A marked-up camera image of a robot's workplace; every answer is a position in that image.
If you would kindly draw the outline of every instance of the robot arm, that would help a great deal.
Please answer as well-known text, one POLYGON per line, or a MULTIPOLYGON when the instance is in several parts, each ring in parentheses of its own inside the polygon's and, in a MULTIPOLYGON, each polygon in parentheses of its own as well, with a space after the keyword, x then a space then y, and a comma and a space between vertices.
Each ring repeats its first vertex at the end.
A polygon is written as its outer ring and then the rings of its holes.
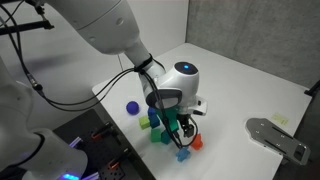
MULTIPOLYGON (((143 70, 154 80, 163 100, 164 108, 178 106, 177 118, 184 133, 188 137, 193 135, 188 130, 188 116, 190 114, 205 115, 207 110, 206 102, 196 96, 199 72, 192 64, 180 62, 166 73, 163 67, 152 59, 141 42, 139 28, 126 0, 31 1, 36 6, 41 6, 44 3, 51 5, 89 44, 101 53, 124 53, 136 67, 149 62, 143 67, 143 70)), ((140 75, 140 80, 147 104, 159 108, 157 96, 146 77, 140 75)), ((39 132, 42 134, 42 138, 45 138, 41 145, 39 136, 26 129, 26 121, 31 111, 31 93, 27 88, 17 85, 9 77, 1 59, 0 92, 1 97, 4 95, 2 92, 9 93, 8 96, 5 95, 9 99, 0 101, 0 171, 10 164, 23 162, 19 167, 30 170, 31 173, 27 175, 32 177, 31 179, 43 179, 43 177, 57 179, 66 169, 77 176, 81 176, 87 162, 86 155, 83 152, 69 148, 48 130, 39 132), (20 100, 21 97, 25 101, 16 102, 18 105, 10 104, 11 100, 20 100), (12 112, 7 111, 7 106, 12 106, 12 112), (19 145, 15 152, 4 148, 9 147, 8 144, 12 147, 10 142, 16 142, 19 145), (52 151, 55 152, 54 156, 53 154, 48 156, 48 152, 52 151)))
MULTIPOLYGON (((150 58, 126 0, 46 0, 94 48, 104 54, 124 53, 138 67, 150 58)), ((155 80, 165 108, 179 105, 181 114, 205 115, 206 103, 196 96, 199 72, 177 63, 168 73, 155 61, 143 68, 155 80)), ((140 76, 146 102, 159 108, 150 84, 140 76)))

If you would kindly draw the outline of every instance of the purple ball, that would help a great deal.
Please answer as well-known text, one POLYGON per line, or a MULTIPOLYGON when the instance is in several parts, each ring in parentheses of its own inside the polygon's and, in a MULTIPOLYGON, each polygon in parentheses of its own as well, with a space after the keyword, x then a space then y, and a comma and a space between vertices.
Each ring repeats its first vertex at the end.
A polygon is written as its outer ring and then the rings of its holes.
POLYGON ((127 108, 128 113, 131 115, 136 115, 139 113, 139 104, 135 101, 130 101, 127 104, 126 108, 127 108))

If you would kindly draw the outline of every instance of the gray wall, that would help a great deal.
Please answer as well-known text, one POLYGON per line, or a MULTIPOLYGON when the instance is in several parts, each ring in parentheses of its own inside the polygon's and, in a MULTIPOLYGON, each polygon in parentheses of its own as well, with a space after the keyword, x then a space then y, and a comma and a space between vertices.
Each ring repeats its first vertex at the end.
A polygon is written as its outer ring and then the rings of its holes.
POLYGON ((187 42, 311 87, 320 79, 320 0, 190 0, 187 42))

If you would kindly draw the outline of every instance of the colorful toy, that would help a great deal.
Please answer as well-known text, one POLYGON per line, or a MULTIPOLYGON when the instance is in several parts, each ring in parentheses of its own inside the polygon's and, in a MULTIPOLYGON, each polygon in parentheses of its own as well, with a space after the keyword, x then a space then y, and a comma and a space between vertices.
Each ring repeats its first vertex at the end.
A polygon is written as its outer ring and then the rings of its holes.
POLYGON ((194 142, 191 144, 191 147, 195 150, 201 149, 203 146, 203 142, 201 141, 201 134, 197 134, 194 142))
POLYGON ((150 127, 150 121, 148 116, 143 116, 141 118, 139 118, 139 124, 141 129, 146 129, 148 127, 150 127))
POLYGON ((149 116, 149 120, 150 120, 150 126, 152 128, 156 128, 156 127, 160 126, 160 119, 159 119, 158 115, 154 114, 152 116, 149 116))
POLYGON ((156 110, 155 110, 155 109, 153 109, 153 108, 149 107, 149 109, 148 109, 148 116, 155 115, 156 113, 157 113, 157 112, 156 112, 156 110))
POLYGON ((164 130, 162 133, 161 133, 161 142, 163 144, 169 144, 171 142, 171 138, 167 132, 167 130, 164 130))
POLYGON ((160 141, 161 141, 161 130, 151 129, 151 142, 160 142, 160 141))
POLYGON ((188 151, 188 148, 182 148, 177 152, 176 157, 179 162, 182 162, 183 160, 187 159, 190 155, 190 151, 188 151))
MULTIPOLYGON (((158 116, 160 118, 162 118, 162 113, 160 112, 160 110, 156 110, 158 116)), ((165 109, 165 113, 169 119, 169 126, 172 132, 175 132, 177 130, 179 130, 179 125, 178 125, 178 121, 177 121, 177 113, 178 113, 178 109, 177 107, 172 107, 172 108, 168 108, 165 109)))
POLYGON ((131 115, 139 113, 139 104, 135 101, 130 101, 126 106, 127 112, 131 115))

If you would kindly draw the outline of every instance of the blue block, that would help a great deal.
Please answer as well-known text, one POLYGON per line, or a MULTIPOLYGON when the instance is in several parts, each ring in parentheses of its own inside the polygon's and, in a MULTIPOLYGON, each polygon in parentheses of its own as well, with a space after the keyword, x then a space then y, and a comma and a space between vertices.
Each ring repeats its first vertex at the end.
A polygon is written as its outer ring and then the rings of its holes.
POLYGON ((190 155, 190 151, 188 151, 188 148, 182 148, 177 152, 176 157, 178 158, 179 162, 182 162, 183 160, 187 159, 190 155))
POLYGON ((156 114, 149 116, 149 120, 152 128, 160 126, 160 119, 156 114))
POLYGON ((156 110, 153 109, 153 108, 151 108, 151 107, 149 107, 149 109, 148 109, 148 116, 152 116, 152 115, 155 115, 155 114, 156 114, 156 110))
POLYGON ((167 132, 167 130, 164 130, 162 133, 161 133, 161 142, 163 144, 169 144, 171 142, 171 138, 167 132))

